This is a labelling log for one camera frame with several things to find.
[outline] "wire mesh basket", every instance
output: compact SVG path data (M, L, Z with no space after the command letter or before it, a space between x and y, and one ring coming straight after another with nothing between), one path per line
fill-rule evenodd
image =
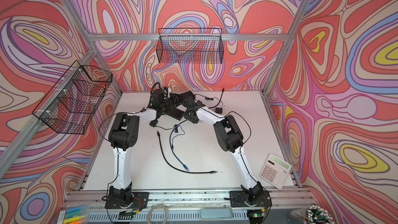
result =
M51 104L35 116L57 133L85 134L111 82L112 73L80 65Z
M224 57L220 28L160 28L159 63L218 63Z

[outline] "calculator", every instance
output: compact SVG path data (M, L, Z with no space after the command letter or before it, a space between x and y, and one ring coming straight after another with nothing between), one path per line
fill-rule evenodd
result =
M277 189L282 189L289 171L292 166L274 154L271 154L264 167L260 171L260 177L274 185Z

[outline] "colorful patterned wall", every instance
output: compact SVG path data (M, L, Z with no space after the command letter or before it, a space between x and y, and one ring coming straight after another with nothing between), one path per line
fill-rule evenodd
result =
M155 82L173 90L259 90L281 41L238 41L222 64L158 63L155 41L97 41L123 91L149 90Z
M59 0L1 0L0 32L1 155L87 47ZM86 135L40 128L0 180L0 224L49 223L78 184L115 102L110 88Z
M300 0L72 0L90 32L157 33L220 27L224 33L287 33ZM262 89L281 42L228 41L220 64L158 64L154 41L101 41L124 91L159 81L173 90Z
M397 223L398 0L313 0L267 96L338 223Z

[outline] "highlighter pen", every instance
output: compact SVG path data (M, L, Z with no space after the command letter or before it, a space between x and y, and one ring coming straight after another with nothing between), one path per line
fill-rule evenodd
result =
M82 214L84 214L84 210L83 209L82 210L78 210L78 211L73 211L73 212L70 212L70 213L66 214L64 219L77 217L77 216L82 215Z
M84 215L80 215L78 217L69 218L67 220L64 220L63 224L67 224L69 222L74 222L74 221L77 221L77 220L82 220L84 218L86 218Z
M78 220L78 221L75 221L75 222L70 222L69 224L83 224L85 222L86 222L85 220Z
M84 206L75 207L75 208L70 208L70 209L68 209L68 210L65 212L65 214L68 214L68 213L74 212L74 211L79 211L79 210L82 210L83 208L84 208Z

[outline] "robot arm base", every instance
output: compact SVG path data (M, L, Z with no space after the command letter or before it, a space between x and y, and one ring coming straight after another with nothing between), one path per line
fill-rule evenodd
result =
M109 187L109 194L106 198L105 208L106 209L118 209L129 207L133 200L131 193L130 183L125 189L117 189L113 186Z

